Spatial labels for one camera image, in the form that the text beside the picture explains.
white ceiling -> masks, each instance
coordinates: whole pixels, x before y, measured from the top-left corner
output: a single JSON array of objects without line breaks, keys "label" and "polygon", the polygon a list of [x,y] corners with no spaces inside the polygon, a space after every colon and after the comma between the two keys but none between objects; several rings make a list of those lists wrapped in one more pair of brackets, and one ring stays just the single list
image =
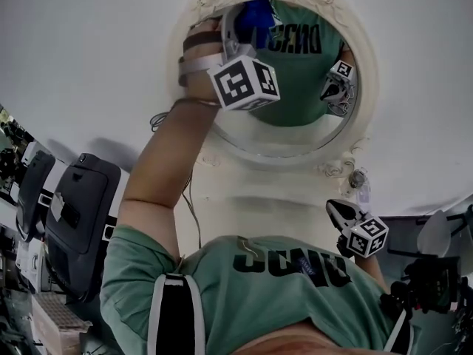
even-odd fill
[{"label": "white ceiling", "polygon": [[[131,167],[171,103],[166,46],[188,0],[0,0],[0,104],[65,158]],[[378,214],[473,189],[473,0],[347,0],[381,96],[363,157]]]}]

skin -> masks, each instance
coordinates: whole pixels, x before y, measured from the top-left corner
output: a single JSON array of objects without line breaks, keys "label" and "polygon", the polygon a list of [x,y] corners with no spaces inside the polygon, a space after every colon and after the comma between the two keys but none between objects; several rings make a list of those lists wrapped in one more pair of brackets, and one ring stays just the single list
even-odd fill
[{"label": "skin", "polygon": [[340,60],[345,62],[345,63],[348,63],[350,66],[355,67],[355,65],[356,65],[355,57],[353,56],[353,53],[351,52],[351,50],[344,51],[341,54]]},{"label": "skin", "polygon": [[[189,36],[220,30],[217,21],[205,21],[189,32]],[[193,47],[184,59],[200,58],[222,51],[221,44]],[[217,101],[206,72],[188,75],[186,95],[207,101]],[[118,225],[127,225],[160,243],[178,263],[174,207],[194,167],[218,109],[192,101],[178,104],[153,135],[133,168],[118,214]],[[357,260],[357,264],[381,282],[382,276],[375,258]],[[317,354],[375,355],[366,350],[349,350],[336,346],[315,326],[299,323],[249,342],[235,354]]]}]

forearm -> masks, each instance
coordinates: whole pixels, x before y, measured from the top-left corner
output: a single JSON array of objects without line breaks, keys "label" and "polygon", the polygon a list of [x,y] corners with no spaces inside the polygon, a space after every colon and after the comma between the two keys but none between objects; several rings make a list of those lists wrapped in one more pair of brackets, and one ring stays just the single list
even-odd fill
[{"label": "forearm", "polygon": [[381,269],[379,268],[378,259],[376,259],[375,256],[371,256],[365,259],[356,255],[355,264],[367,274],[369,274],[373,279],[375,279],[387,293],[390,293],[389,288],[386,282],[384,281]]},{"label": "forearm", "polygon": [[212,106],[178,104],[141,153],[123,199],[173,209],[216,115]]},{"label": "forearm", "polygon": [[356,67],[355,57],[353,56],[353,53],[350,50],[344,51],[341,54],[340,60],[350,64],[351,66]]}]

hand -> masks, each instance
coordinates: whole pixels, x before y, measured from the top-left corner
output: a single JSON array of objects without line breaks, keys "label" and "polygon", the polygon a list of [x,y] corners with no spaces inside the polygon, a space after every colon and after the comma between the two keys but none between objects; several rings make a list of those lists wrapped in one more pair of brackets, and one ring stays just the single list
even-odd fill
[{"label": "hand", "polygon": [[[201,32],[220,31],[220,22],[217,20],[207,20],[189,31],[188,37]],[[223,51],[222,44],[201,44],[192,47],[184,53],[184,60],[191,61],[207,55],[218,54]],[[214,86],[206,71],[194,72],[187,75],[187,93],[190,98],[200,98],[203,100],[217,101],[218,97],[214,91]]]},{"label": "hand", "polygon": [[338,237],[338,241],[337,241],[337,249],[340,252],[340,255],[348,259],[350,259],[353,255],[356,256],[356,254],[353,251],[349,250],[347,246],[348,246],[348,239],[342,234],[340,237]]}]

white strap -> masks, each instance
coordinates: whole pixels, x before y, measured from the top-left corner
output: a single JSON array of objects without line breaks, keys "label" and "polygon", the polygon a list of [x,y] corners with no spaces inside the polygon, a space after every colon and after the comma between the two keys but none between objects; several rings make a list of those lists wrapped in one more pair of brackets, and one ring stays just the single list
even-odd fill
[{"label": "white strap", "polygon": [[179,75],[187,75],[192,72],[209,70],[215,66],[223,66],[224,53],[203,56],[202,58],[194,59],[193,61],[184,61],[179,63]]},{"label": "white strap", "polygon": [[161,275],[154,284],[153,300],[149,312],[148,324],[148,355],[156,355],[157,329],[160,325],[161,301],[163,301],[163,289],[166,276]]},{"label": "white strap", "polygon": [[[189,290],[191,291],[192,306],[194,308],[195,355],[205,355],[205,323],[199,287],[191,276],[184,277],[187,280]],[[157,278],[156,283],[154,284],[153,300],[149,313],[148,355],[156,355],[157,332],[160,324],[164,285],[183,285],[183,281],[173,279],[167,280],[166,275],[161,275]]]},{"label": "white strap", "polygon": [[234,49],[233,52],[229,52],[228,49],[226,49],[226,52],[227,52],[226,57],[228,59],[228,62],[231,62],[242,55],[249,56],[250,58],[256,57],[256,50],[254,49],[252,44],[236,44],[236,45],[237,45],[236,49]]},{"label": "white strap", "polygon": [[407,355],[411,355],[412,353],[412,345],[414,344],[414,328],[412,325],[409,325],[410,329],[410,336],[409,336],[409,347],[407,348]]}]

